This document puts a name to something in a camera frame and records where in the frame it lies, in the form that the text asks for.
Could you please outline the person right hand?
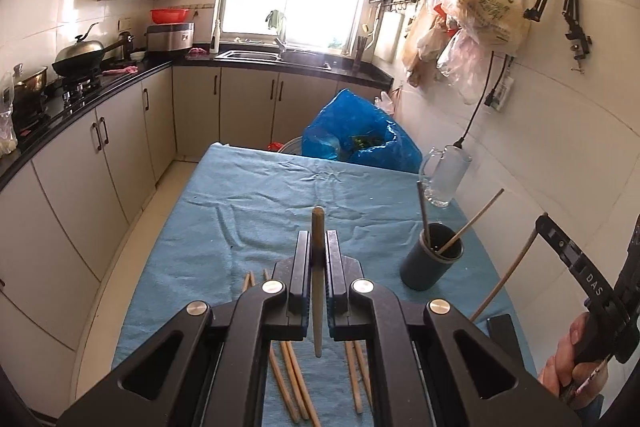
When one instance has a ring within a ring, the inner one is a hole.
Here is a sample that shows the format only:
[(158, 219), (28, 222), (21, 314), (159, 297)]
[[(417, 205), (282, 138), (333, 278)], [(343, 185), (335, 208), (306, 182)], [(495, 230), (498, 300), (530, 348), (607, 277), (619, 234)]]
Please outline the person right hand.
[[(555, 354), (548, 358), (546, 365), (538, 375), (538, 381), (556, 397), (560, 394), (560, 390), (568, 386), (571, 381), (582, 385), (601, 364), (600, 361), (580, 364), (575, 362), (576, 346), (582, 340), (588, 317), (587, 312), (576, 317), (570, 324), (568, 333), (559, 340)], [(582, 388), (582, 392), (576, 395), (570, 406), (574, 410), (588, 407), (600, 395), (607, 381), (608, 367), (605, 366), (600, 369), (600, 372), (590, 381), (588, 386)]]

